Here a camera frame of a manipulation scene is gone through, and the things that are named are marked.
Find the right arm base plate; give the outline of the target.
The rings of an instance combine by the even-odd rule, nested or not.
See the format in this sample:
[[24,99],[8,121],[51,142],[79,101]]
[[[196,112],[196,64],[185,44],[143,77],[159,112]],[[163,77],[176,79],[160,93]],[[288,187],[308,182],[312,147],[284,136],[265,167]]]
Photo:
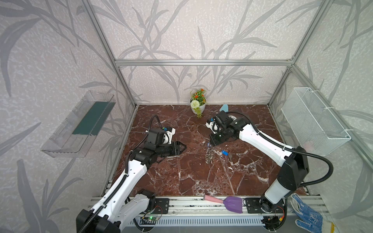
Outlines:
[[285,200],[281,199],[277,204],[265,201],[261,203],[261,198],[245,198],[243,204],[249,214],[277,214],[283,212]]

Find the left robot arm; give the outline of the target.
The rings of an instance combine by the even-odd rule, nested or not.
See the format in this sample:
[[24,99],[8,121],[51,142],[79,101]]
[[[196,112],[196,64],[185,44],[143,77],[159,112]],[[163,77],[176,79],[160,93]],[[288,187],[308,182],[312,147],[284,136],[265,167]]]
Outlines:
[[178,156],[187,149],[180,141],[155,145],[146,143],[134,149],[126,167],[109,191],[89,210],[82,210],[76,218],[78,233],[121,233],[139,214],[150,209],[154,197],[150,191],[142,191],[126,202],[131,191],[158,158]]

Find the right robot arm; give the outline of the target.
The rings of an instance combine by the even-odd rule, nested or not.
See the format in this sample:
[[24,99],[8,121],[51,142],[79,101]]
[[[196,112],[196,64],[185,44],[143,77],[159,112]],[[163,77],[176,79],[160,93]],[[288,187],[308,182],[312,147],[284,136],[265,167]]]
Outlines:
[[[227,142],[231,138],[240,139],[260,150],[280,166],[277,178],[260,197],[259,206],[265,213],[272,212],[281,200],[289,197],[298,188],[322,183],[333,174],[334,166],[325,157],[308,153],[302,147],[293,148],[283,144],[258,130],[248,119],[239,117],[233,120],[228,116],[225,121],[221,121],[214,117],[207,120],[206,127],[212,131],[210,144],[213,146]],[[309,174],[309,157],[325,162],[328,171],[319,179],[304,182]]]

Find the blue tagged key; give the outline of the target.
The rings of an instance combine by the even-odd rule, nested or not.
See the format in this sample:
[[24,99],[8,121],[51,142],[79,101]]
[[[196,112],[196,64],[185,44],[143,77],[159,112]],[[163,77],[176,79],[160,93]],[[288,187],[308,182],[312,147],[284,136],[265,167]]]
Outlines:
[[227,151],[223,150],[221,152],[223,155],[227,156],[230,160],[232,159],[233,155],[231,153],[228,153]]

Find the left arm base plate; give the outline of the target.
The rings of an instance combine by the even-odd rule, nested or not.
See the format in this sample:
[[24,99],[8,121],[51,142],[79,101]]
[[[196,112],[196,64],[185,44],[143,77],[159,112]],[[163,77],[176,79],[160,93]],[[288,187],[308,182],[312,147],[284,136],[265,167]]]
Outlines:
[[151,199],[148,207],[141,214],[152,213],[152,214],[167,214],[170,207],[169,198],[155,198]]

